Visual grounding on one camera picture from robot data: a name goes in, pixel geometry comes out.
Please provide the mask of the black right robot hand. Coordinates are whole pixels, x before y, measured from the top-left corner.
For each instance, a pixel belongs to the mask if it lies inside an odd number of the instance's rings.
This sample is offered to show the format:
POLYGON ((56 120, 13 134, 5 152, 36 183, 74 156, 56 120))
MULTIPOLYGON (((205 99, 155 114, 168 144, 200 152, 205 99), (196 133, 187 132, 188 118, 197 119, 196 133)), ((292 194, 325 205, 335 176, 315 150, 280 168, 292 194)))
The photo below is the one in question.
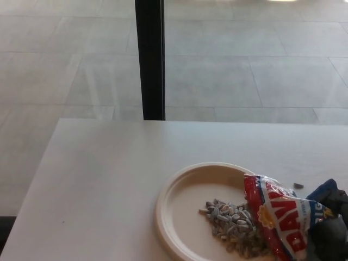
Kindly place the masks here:
POLYGON ((347 260, 347 194, 329 190, 320 197, 320 203, 338 217, 321 221, 310 230, 314 252, 320 260, 347 260))

